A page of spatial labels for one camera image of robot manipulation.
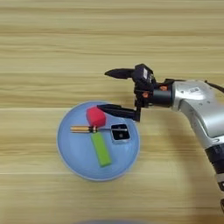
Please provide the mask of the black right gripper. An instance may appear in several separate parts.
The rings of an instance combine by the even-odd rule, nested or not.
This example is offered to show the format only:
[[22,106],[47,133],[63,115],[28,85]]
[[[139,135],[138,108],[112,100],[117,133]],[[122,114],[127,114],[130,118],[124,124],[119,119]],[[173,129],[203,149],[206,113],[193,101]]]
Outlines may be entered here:
[[[107,71],[105,74],[116,79],[128,79],[132,77],[133,72],[134,70],[131,68],[116,68]],[[148,87],[135,84],[134,94],[136,95],[136,111],[115,104],[102,104],[98,105],[97,108],[112,116],[129,118],[139,122],[141,108],[148,108],[149,106],[169,108],[172,106],[172,84],[172,79],[165,79],[164,82],[150,83]]]

